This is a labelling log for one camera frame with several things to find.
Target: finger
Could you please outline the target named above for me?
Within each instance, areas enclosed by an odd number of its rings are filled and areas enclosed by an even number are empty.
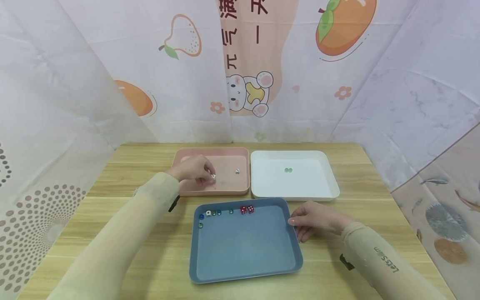
[[[305,206],[302,204],[299,207],[297,207],[296,210],[293,211],[292,217],[294,216],[304,216],[307,214],[307,211],[305,210]]]
[[[300,229],[299,231],[299,234],[297,236],[297,240],[300,242],[302,241],[302,238],[303,236],[305,235],[305,233],[310,229],[310,227],[308,226],[302,226],[302,228]]]
[[[309,216],[294,216],[288,219],[288,223],[293,226],[313,226]]]
[[[212,162],[210,160],[208,160],[208,158],[206,158],[206,157],[205,157],[205,167],[206,167],[207,170],[210,171],[210,173],[216,174],[215,173],[215,168],[213,167]]]
[[[210,173],[208,173],[207,171],[203,171],[200,178],[202,178],[205,181],[213,180],[212,175]]]
[[[303,236],[301,237],[301,242],[304,243],[304,242],[308,241],[308,239],[309,239],[312,235],[314,235],[314,233],[315,233],[315,228],[310,227],[310,228],[308,229],[308,231],[305,232],[305,233],[303,234]]]
[[[298,236],[299,231],[301,230],[301,226],[295,226],[295,235]]]

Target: beige arm sleeve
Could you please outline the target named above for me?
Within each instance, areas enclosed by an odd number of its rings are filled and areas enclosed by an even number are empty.
[[[178,189],[179,182],[166,173],[141,186],[73,262],[48,300],[116,299],[133,258]]]
[[[446,299],[378,233],[355,222],[342,233],[343,253],[384,300]]]

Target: fish illustration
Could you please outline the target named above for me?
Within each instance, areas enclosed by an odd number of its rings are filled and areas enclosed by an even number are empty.
[[[413,210],[414,210],[415,208],[417,208],[417,206],[419,206],[422,201],[423,201],[423,198],[420,198],[420,200],[418,200],[418,201],[415,202],[415,204],[414,204],[413,207],[412,207],[412,214],[413,214]]]
[[[432,182],[432,183],[435,183],[436,185],[439,185],[439,184],[447,184],[449,181],[443,178],[430,178],[430,179],[424,180],[421,184],[425,184],[427,182]]]
[[[417,229],[417,238],[419,238],[419,241],[420,241],[420,243],[421,243],[422,235],[421,235],[420,229]]]
[[[472,211],[480,212],[480,204],[477,204],[475,202],[470,202],[467,199],[463,198],[460,196],[460,192],[455,190],[456,196],[460,199],[461,202],[463,202],[466,206],[470,208]]]

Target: green leaf illustration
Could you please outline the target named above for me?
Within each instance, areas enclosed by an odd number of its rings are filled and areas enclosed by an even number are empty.
[[[325,11],[318,22],[318,42],[330,32],[333,26],[333,11]]]
[[[340,3],[340,0],[330,0],[330,2],[327,4],[327,8],[325,10],[326,11],[332,11],[338,6],[339,3]]]
[[[172,58],[175,58],[175,59],[179,59],[178,54],[175,52],[175,50],[172,47],[169,47],[169,46],[165,45],[164,49],[165,49],[165,52],[168,54],[168,56],[170,56]]]

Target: curtain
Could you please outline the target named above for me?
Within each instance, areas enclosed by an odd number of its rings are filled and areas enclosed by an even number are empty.
[[[455,296],[474,298],[479,12],[0,1],[0,298],[18,296],[125,142],[360,143]]]

